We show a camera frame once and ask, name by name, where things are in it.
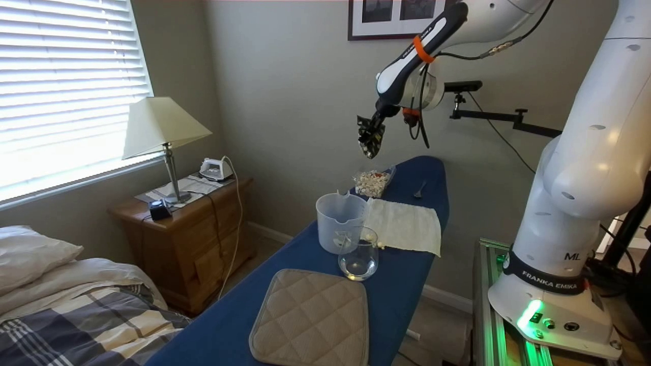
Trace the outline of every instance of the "white cloth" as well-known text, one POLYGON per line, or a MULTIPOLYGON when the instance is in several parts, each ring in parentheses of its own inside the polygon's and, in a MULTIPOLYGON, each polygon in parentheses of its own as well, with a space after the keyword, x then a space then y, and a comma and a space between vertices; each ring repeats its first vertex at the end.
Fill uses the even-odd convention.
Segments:
POLYGON ((441 224, 434 210, 369 199, 364 225, 379 233, 380 246, 441 256, 441 224))

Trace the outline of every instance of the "pillow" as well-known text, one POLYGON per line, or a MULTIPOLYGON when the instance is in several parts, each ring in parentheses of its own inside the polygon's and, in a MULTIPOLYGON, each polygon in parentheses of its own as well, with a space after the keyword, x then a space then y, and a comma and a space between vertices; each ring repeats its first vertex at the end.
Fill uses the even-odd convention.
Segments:
POLYGON ((0 228, 0 294, 75 259, 81 246, 23 225, 0 228))

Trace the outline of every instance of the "window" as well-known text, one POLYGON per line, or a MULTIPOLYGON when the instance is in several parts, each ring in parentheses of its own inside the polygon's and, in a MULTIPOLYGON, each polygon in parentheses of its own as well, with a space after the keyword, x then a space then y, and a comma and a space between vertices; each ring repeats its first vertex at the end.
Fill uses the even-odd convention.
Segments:
POLYGON ((147 96, 130 0, 0 0, 0 201, 125 167, 147 96))

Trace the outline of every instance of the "green light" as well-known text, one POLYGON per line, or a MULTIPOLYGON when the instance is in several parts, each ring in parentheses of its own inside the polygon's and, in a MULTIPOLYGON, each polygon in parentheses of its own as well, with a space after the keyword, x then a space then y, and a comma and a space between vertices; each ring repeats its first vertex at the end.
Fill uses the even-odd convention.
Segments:
POLYGON ((532 301, 532 303, 528 305, 528 308, 524 310, 524 315, 517 318, 517 324, 519 324, 521 329, 528 329, 530 318, 532 318, 535 312, 539 312, 542 308, 543 308, 543 301, 539 301, 539 299, 532 301))

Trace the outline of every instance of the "framed picture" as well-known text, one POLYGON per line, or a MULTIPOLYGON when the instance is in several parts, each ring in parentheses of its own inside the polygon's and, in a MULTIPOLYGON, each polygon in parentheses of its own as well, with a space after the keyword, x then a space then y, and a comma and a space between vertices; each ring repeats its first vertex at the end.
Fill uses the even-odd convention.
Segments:
POLYGON ((420 34, 445 0, 350 0, 349 38, 399 38, 420 34))

